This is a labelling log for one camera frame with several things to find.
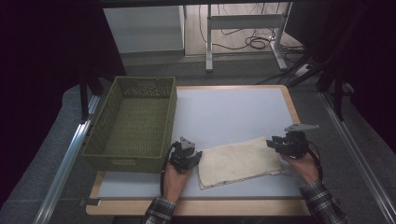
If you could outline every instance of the checkered sleeve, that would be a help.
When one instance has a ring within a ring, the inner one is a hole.
[[[306,206],[318,223],[345,224],[350,223],[337,201],[320,182],[316,181],[301,188]]]
[[[169,224],[176,204],[163,198],[155,198],[142,219],[144,224]]]

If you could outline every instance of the person's hand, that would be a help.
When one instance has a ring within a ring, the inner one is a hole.
[[[163,198],[172,203],[176,203],[178,197],[186,187],[191,171],[192,169],[179,173],[175,167],[168,162],[166,164],[165,177],[163,179]]]
[[[291,157],[280,155],[282,160],[287,161],[291,167],[299,174],[305,184],[311,184],[319,180],[318,168],[315,165],[315,160],[309,153],[298,160]]]

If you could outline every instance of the green plastic basket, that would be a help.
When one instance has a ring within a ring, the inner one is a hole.
[[[174,77],[116,77],[82,157],[96,170],[160,173],[176,103]]]

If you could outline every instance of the beige fabric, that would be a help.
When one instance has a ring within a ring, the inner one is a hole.
[[[280,171],[279,157],[264,137],[205,149],[198,165],[201,189]]]

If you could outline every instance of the human arm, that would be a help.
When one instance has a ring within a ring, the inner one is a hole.
[[[345,224],[349,223],[347,215],[323,183],[319,180],[318,168],[310,154],[295,160],[287,156],[281,156],[304,181],[305,186],[300,189],[309,212],[318,223]]]
[[[163,179],[163,196],[151,202],[142,223],[170,223],[178,198],[186,187],[190,175],[191,170],[179,173],[172,164],[167,163]]]

